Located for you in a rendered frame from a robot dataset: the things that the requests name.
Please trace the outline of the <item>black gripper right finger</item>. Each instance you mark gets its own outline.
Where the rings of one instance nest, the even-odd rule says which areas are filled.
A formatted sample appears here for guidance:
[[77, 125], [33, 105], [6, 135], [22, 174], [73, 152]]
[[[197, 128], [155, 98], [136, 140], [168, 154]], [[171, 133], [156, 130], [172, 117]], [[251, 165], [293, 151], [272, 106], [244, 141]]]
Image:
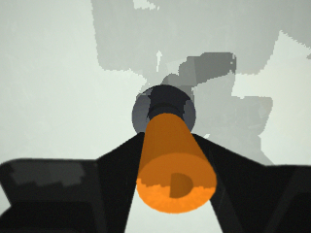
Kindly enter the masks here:
[[223, 233], [275, 233], [300, 192], [311, 192], [311, 165], [264, 165], [191, 133], [216, 174], [210, 200]]

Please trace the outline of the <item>dark grey stepped pedestal with shaft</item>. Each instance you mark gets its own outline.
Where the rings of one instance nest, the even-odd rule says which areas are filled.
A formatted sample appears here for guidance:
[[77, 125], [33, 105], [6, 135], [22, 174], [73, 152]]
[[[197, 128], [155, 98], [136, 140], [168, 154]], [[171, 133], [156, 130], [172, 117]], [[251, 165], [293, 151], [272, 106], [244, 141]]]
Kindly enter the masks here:
[[180, 117], [191, 132], [196, 119], [196, 111], [191, 99], [181, 89], [160, 84], [145, 90], [136, 100], [131, 120], [135, 132], [146, 132], [150, 120], [160, 114]]

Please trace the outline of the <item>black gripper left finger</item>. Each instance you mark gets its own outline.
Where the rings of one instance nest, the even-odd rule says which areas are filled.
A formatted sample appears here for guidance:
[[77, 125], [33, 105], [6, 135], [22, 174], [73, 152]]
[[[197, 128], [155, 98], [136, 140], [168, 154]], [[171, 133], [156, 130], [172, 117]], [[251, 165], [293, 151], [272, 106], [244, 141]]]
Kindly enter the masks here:
[[0, 165], [0, 185], [16, 201], [92, 204], [98, 233], [125, 233], [145, 132], [96, 159], [15, 158]]

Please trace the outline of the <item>orange knob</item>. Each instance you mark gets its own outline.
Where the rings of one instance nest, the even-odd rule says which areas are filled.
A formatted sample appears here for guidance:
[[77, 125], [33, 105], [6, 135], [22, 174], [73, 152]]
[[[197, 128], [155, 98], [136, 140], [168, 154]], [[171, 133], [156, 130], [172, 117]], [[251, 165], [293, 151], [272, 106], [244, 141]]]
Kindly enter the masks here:
[[183, 120], [154, 116], [147, 125], [137, 191], [151, 208], [165, 213], [194, 210], [211, 198], [216, 174]]

